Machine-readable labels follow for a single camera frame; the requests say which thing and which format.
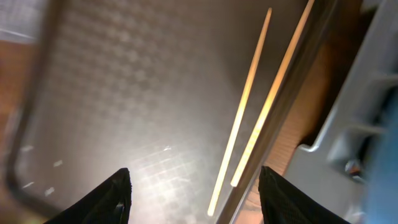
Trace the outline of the large blue plate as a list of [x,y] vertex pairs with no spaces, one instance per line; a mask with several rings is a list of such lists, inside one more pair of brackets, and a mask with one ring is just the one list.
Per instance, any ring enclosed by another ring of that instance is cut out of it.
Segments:
[[397,90],[386,105],[386,132],[376,144],[368,175],[366,223],[397,223]]

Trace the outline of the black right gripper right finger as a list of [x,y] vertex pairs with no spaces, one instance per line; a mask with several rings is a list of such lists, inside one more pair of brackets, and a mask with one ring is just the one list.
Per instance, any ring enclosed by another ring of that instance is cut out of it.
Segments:
[[347,223],[268,166],[261,167],[258,191],[266,224]]

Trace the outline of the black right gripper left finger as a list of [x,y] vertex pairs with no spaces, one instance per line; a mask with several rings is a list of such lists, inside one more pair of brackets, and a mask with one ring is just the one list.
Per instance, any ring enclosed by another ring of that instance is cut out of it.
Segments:
[[77,203],[48,220],[46,224],[128,224],[131,194],[129,170],[119,169]]

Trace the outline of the dark brown tray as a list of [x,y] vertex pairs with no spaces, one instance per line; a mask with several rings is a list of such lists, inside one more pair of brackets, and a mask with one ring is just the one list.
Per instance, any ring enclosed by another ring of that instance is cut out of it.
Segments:
[[[233,223],[338,1],[315,1],[237,187],[231,180],[308,1],[48,1],[7,127],[5,184],[52,218],[129,170],[131,223]],[[207,210],[267,10],[215,214]]]

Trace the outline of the clear plastic bin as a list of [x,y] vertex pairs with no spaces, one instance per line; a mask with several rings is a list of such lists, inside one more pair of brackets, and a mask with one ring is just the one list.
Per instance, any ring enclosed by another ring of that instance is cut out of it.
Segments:
[[1,40],[34,42],[47,5],[47,0],[1,0]]

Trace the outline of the wooden chopstick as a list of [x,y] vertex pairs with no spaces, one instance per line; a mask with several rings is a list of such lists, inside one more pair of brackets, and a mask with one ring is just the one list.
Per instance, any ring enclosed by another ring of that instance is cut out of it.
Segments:
[[241,122],[243,120],[244,111],[245,111],[246,105],[248,103],[252,84],[254,82],[254,77],[256,75],[256,70],[257,70],[257,66],[259,64],[259,59],[261,57],[262,49],[264,46],[264,41],[266,39],[266,34],[267,34],[268,26],[269,26],[269,23],[271,20],[271,15],[272,15],[272,8],[270,7],[267,10],[267,14],[264,19],[264,23],[262,25],[261,33],[259,35],[257,45],[256,45],[256,48],[254,51],[254,55],[252,57],[252,61],[251,61],[250,67],[249,67],[249,71],[248,71],[247,79],[246,79],[246,82],[244,85],[243,93],[241,95],[241,99],[240,99],[240,102],[238,105],[236,116],[234,118],[233,126],[231,128],[231,132],[230,132],[229,139],[228,139],[228,142],[226,145],[224,156],[221,161],[221,166],[220,166],[220,169],[218,172],[215,187],[213,189],[213,193],[212,193],[209,207],[207,210],[207,215],[209,217],[212,217],[215,214],[216,205],[217,205],[218,199],[220,197],[224,178],[225,178],[226,172],[228,170],[228,166],[229,166],[229,162],[230,162],[230,159],[232,156],[233,148],[234,148],[234,145],[236,142],[236,138],[238,136]]
[[250,155],[254,149],[255,143],[259,137],[259,134],[261,132],[261,129],[266,121],[266,118],[271,110],[271,106],[273,105],[276,95],[279,91],[279,88],[281,86],[282,80],[285,77],[286,71],[289,67],[289,63],[293,57],[294,51],[297,47],[297,44],[299,42],[300,36],[304,30],[305,23],[310,15],[310,12],[312,10],[314,0],[309,0],[307,5],[305,6],[305,9],[300,17],[300,20],[296,26],[296,29],[294,31],[294,34],[290,40],[289,46],[287,47],[287,50],[284,54],[284,57],[281,61],[281,64],[278,68],[277,74],[274,78],[274,81],[272,82],[271,89],[269,90],[267,94],[267,98],[264,102],[264,105],[262,107],[262,110],[259,114],[259,117],[255,123],[255,126],[253,128],[253,131],[249,137],[248,143],[246,144],[246,147],[244,149],[244,152],[241,156],[241,159],[239,161],[239,164],[236,168],[236,171],[233,175],[233,178],[231,180],[231,186],[232,187],[237,187],[238,183],[240,181],[240,178],[243,175],[243,171],[248,163],[248,160],[250,158]]

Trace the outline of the grey dishwasher rack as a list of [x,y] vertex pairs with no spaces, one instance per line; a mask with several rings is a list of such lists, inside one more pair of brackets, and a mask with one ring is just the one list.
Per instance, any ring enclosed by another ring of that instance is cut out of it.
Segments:
[[397,87],[397,1],[379,1],[358,54],[315,142],[301,144],[285,178],[351,223],[364,220],[366,184],[348,173],[360,147],[387,129],[376,117]]

